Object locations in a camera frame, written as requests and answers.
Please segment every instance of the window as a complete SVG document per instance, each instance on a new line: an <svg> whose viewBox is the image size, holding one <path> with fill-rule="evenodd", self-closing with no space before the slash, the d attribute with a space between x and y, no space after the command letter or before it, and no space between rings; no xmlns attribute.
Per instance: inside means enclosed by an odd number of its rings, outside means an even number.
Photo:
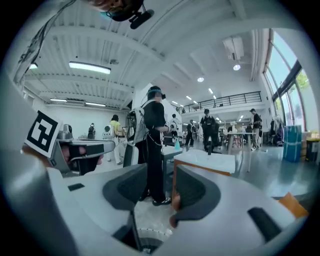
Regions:
<svg viewBox="0 0 320 256"><path fill-rule="evenodd" d="M279 88L289 75L290 70L279 52L274 47L271 50L269 68Z"/></svg>
<svg viewBox="0 0 320 256"><path fill-rule="evenodd" d="M288 91L291 100L292 112L294 116L294 125L301 126L302 131L305 130L305 122L304 122L304 115L302 104L300 101L299 93L297 86L293 84Z"/></svg>
<svg viewBox="0 0 320 256"><path fill-rule="evenodd" d="M278 48L279 52L283 55L286 62L289 64L290 68L292 68L296 61L297 57L291 48L287 45L287 43L278 35L276 32L273 34L273 44Z"/></svg>
<svg viewBox="0 0 320 256"><path fill-rule="evenodd" d="M293 123L292 123L291 111L290 111L289 102L288 102L286 93L281 96L281 100L282 100L282 103L283 103L283 110L284 110L284 115L285 115L285 124L287 126L292 126Z"/></svg>
<svg viewBox="0 0 320 256"><path fill-rule="evenodd" d="M270 74L269 69L267 69L267 71L265 72L265 74L266 74L266 78L268 79L268 82L269 82L269 84L270 84L270 86L271 86L272 94L275 94L275 93L277 92L277 87L276 87L276 85L275 85L275 82L274 82L271 74Z"/></svg>
<svg viewBox="0 0 320 256"><path fill-rule="evenodd" d="M304 106L305 129L307 131L317 131L319 123L316 100L309 79L303 69L297 75L296 82L300 89L301 101Z"/></svg>

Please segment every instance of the tree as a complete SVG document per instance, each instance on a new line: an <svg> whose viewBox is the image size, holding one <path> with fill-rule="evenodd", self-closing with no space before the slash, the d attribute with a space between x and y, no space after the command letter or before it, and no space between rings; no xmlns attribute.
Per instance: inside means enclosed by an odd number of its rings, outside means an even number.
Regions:
<svg viewBox="0 0 320 256"><path fill-rule="evenodd" d="M304 70L302 70L296 77L296 81L299 85L300 90L304 90L310 86L309 79Z"/></svg>

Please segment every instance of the person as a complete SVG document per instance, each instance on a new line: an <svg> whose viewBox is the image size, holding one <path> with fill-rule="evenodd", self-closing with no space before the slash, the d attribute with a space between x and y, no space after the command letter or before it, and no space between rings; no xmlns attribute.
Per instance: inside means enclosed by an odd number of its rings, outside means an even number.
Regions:
<svg viewBox="0 0 320 256"><path fill-rule="evenodd" d="M108 162L111 161L111 156L112 154L114 154L114 159L115 159L115 162L116 164L119 166L119 165L122 165L122 161L120 160L120 155L119 155L119 140L118 140L118 133L122 133L122 128L121 128L121 124L119 123L119 117L117 114L114 114L111 121L110 121L110 125L111 125L111 129L113 129L113 134L114 134L114 137L113 137L113 141L115 143L115 148L113 150L113 152L109 152L106 154L106 160Z"/></svg>
<svg viewBox="0 0 320 256"><path fill-rule="evenodd" d="M253 124L253 132L255 133L253 136L253 148L259 149L260 116L256 113L256 110L254 108L252 108L250 112L253 115L252 124Z"/></svg>
<svg viewBox="0 0 320 256"><path fill-rule="evenodd" d="M212 116L210 116L209 109L204 110L204 117L201 118L200 124L203 129L204 150L208 152L209 137L211 136L211 141L213 142L214 140L216 140L215 136L218 136L217 134L214 134L214 126L216 125L216 120Z"/></svg>
<svg viewBox="0 0 320 256"><path fill-rule="evenodd" d="M179 119L177 118L177 115L176 114L173 114L172 115L172 119L170 120L169 124L173 124L175 123L176 127L177 127L177 130L178 130L178 125L181 125L181 122L179 121ZM178 136L178 131L177 130L173 130L171 131L171 134L172 136Z"/></svg>
<svg viewBox="0 0 320 256"><path fill-rule="evenodd" d="M158 86L152 86L147 92L147 100L150 102L143 107L144 124L149 130L146 139L135 146L139 149L138 164L147 163L146 187L139 201L152 197L154 206L169 205L171 198L166 197L163 187L163 170L161 160L161 133L169 132L165 126L165 109L162 105L162 91Z"/></svg>
<svg viewBox="0 0 320 256"><path fill-rule="evenodd" d="M190 142L190 148L194 147L194 139L192 138L192 125L188 123L186 126L186 138L185 138L185 146L189 145Z"/></svg>
<svg viewBox="0 0 320 256"><path fill-rule="evenodd" d="M91 125L88 129L88 139L94 140L95 138L96 138L95 123L91 123Z"/></svg>

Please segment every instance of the trash bin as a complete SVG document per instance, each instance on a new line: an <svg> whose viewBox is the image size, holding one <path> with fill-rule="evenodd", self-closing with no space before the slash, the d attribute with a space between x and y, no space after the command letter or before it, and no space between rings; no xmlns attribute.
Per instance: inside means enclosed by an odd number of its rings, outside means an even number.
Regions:
<svg viewBox="0 0 320 256"><path fill-rule="evenodd" d="M318 156L320 138L307 138L306 139L306 157L308 162L315 162Z"/></svg>

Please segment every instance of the large window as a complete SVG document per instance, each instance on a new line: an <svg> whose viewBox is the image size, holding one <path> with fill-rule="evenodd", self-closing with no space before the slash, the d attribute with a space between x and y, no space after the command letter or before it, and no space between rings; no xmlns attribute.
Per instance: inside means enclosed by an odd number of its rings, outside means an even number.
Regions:
<svg viewBox="0 0 320 256"><path fill-rule="evenodd" d="M317 130L317 108L309 79L294 52L273 30L270 31L267 60L264 77L276 115L287 126L301 125L303 131Z"/></svg>

